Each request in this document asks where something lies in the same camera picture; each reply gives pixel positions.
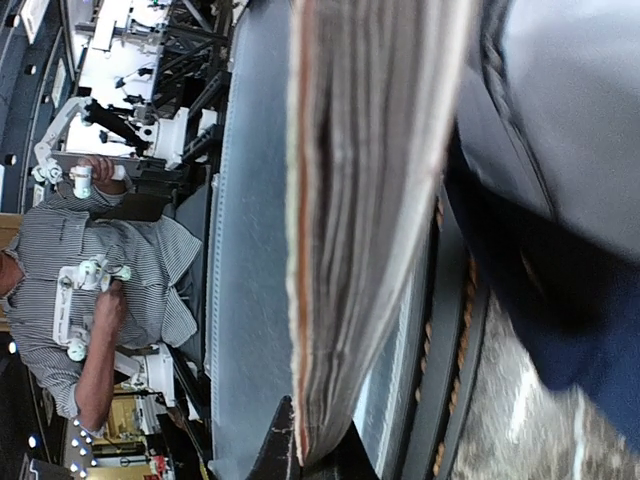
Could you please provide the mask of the pink illustrated paperback book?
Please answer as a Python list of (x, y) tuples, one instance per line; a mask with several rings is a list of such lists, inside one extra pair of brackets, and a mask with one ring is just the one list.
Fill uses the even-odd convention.
[(298, 1), (286, 133), (297, 458), (345, 437), (430, 229), (475, 1)]

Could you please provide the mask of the navy blue student backpack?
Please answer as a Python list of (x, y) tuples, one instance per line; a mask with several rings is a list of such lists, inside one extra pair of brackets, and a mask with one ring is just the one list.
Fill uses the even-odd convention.
[(484, 1), (446, 187), (541, 383), (639, 446), (639, 5)]

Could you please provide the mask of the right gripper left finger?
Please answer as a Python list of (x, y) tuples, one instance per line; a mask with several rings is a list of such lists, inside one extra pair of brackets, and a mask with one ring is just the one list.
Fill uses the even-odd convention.
[(284, 396), (276, 409), (248, 480), (299, 480), (292, 399)]

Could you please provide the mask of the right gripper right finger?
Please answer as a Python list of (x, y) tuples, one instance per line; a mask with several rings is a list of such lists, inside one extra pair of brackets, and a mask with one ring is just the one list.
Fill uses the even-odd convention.
[(378, 480), (379, 477), (369, 460), (354, 422), (351, 422), (344, 440), (344, 461), (346, 464), (344, 478), (352, 480)]

